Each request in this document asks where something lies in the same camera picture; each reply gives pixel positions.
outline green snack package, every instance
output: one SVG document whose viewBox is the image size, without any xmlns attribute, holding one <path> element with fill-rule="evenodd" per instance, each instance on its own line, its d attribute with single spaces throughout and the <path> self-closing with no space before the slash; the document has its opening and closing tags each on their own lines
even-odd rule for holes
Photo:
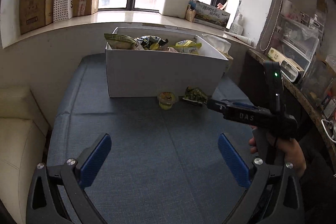
<svg viewBox="0 0 336 224">
<path fill-rule="evenodd" d="M 160 37 L 155 37 L 152 35 L 144 35 L 143 37 L 137 37 L 134 40 L 139 42 L 145 50 L 153 51 L 156 51 L 157 49 L 168 43 L 168 39 L 163 40 Z"/>
<path fill-rule="evenodd" d="M 137 42 L 127 35 L 104 33 L 107 43 L 113 50 L 135 50 Z"/>
<path fill-rule="evenodd" d="M 177 42 L 175 46 L 173 46 L 173 48 L 178 52 L 196 55 L 198 55 L 198 49 L 200 47 L 202 47 L 202 43 L 196 43 L 191 40 L 183 40 L 181 42 Z"/>
<path fill-rule="evenodd" d="M 208 97 L 200 88 L 187 87 L 182 100 L 202 106 L 208 102 Z"/>
</svg>

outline blue gripper pad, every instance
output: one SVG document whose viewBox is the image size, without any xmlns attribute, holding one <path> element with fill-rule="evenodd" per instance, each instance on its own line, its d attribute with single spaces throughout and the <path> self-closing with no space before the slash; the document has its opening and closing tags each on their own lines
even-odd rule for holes
<svg viewBox="0 0 336 224">
<path fill-rule="evenodd" d="M 111 147 L 110 135 L 104 134 L 90 148 L 84 149 L 78 157 L 76 168 L 79 169 L 78 184 L 82 189 L 92 185 L 107 155 L 110 153 Z"/>
<path fill-rule="evenodd" d="M 249 188 L 251 185 L 250 171 L 224 134 L 218 138 L 218 149 L 238 185 L 246 189 Z"/>
</svg>

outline granite countertop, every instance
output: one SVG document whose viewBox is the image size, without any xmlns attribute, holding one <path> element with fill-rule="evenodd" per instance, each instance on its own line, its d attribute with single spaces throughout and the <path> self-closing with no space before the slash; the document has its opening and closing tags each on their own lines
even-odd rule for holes
<svg viewBox="0 0 336 224">
<path fill-rule="evenodd" d="M 264 61 L 270 61 L 270 59 L 257 51 L 249 49 L 247 51 L 248 55 L 257 60 L 260 64 L 263 64 Z M 304 110 L 308 113 L 310 119 L 315 124 L 316 128 L 320 132 L 320 135 L 324 141 L 325 146 L 329 152 L 334 171 L 336 171 L 336 146 L 332 143 L 332 141 L 326 136 L 324 129 L 322 127 L 321 119 L 322 115 L 318 111 L 316 111 L 310 102 L 306 99 L 306 97 L 301 93 L 301 91 L 294 86 L 287 78 L 283 78 L 283 85 L 289 90 L 289 92 L 298 100 L 300 105 L 304 108 Z"/>
</svg>

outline beige leather sofa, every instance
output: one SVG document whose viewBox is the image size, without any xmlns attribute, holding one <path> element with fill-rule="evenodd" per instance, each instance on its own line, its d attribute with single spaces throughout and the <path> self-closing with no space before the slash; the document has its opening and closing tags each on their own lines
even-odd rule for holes
<svg viewBox="0 0 336 224">
<path fill-rule="evenodd" d="M 26 223 L 28 191 L 47 131 L 28 87 L 0 89 L 0 199 L 18 224 Z"/>
</svg>

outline sofa armrest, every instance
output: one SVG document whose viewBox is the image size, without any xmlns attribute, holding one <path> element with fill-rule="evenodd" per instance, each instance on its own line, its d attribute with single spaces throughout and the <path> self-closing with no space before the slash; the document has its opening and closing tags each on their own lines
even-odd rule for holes
<svg viewBox="0 0 336 224">
<path fill-rule="evenodd" d="M 44 136 L 48 123 L 27 86 L 0 89 L 0 117 L 33 120 Z"/>
</svg>

